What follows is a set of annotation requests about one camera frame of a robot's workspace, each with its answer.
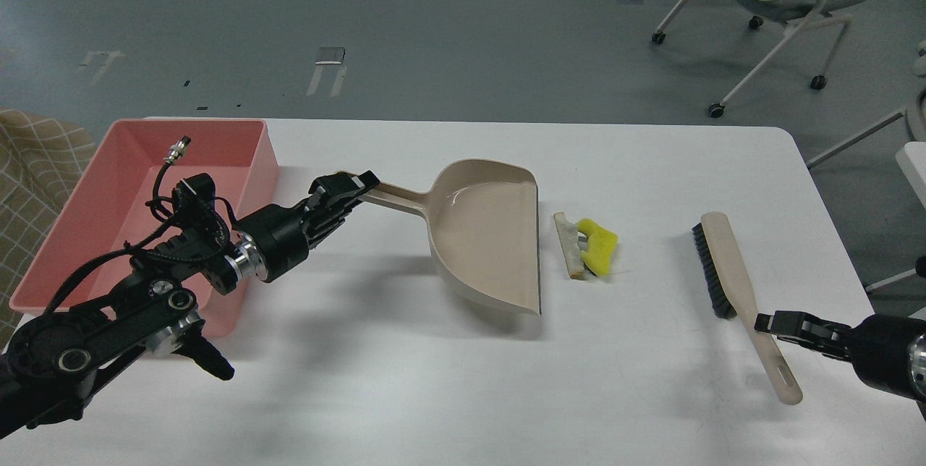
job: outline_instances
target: beige dustpan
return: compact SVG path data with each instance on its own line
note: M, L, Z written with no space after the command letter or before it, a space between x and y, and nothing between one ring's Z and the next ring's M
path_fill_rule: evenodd
M537 182L528 170L459 160L437 176L430 192L383 182L362 200L421 216L437 271L457 294L540 314Z

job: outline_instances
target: sponge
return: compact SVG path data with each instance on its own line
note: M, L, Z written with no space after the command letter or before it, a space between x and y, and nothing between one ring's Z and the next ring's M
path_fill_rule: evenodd
M582 251L582 262L596 276L611 272L611 255L618 246L618 235L591 221L581 219L576 228L588 237L588 251Z

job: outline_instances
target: brush bristles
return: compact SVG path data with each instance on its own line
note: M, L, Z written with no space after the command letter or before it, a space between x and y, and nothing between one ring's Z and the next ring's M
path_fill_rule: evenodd
M717 268L714 268L714 258L710 255L708 239L704 235L704 226L698 224L692 228L694 235L694 246L697 248L697 254L701 257L701 266L704 267L704 278L708 282L708 294L710 295L711 307L714 307L714 314L718 318L731 320L736 317L736 310L727 299L726 292L723 291L721 278L717 275Z

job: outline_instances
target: plastic storage box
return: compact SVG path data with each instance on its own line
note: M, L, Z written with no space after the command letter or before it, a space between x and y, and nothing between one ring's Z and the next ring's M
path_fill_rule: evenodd
M280 167L263 121L116 121L10 298L10 307L41 314L74 269L97 255L121 248L125 241L134 244L148 236L158 221L145 207L145 201L151 198L153 182L169 147L185 135L192 142L186 156L166 173L162 195L170 195L180 179L205 172L215 180L217 195L234 206L238 218L271 202ZM224 208L219 206L218 211L224 216ZM165 237L177 232L170 229ZM62 308L106 294L130 272L128 256L106 263L84 279ZM196 294L206 337L234 330L247 281L224 297L199 275L184 285Z

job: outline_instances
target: hand brush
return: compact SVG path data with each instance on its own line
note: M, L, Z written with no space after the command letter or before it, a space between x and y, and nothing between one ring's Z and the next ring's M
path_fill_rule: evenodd
M707 213L701 216L701 223L694 226L692 233L704 266L714 314L727 320L739 315L778 400L784 404L800 403L804 394L781 356L778 344L771 334L757 333L753 328L758 307L730 219L723 213Z

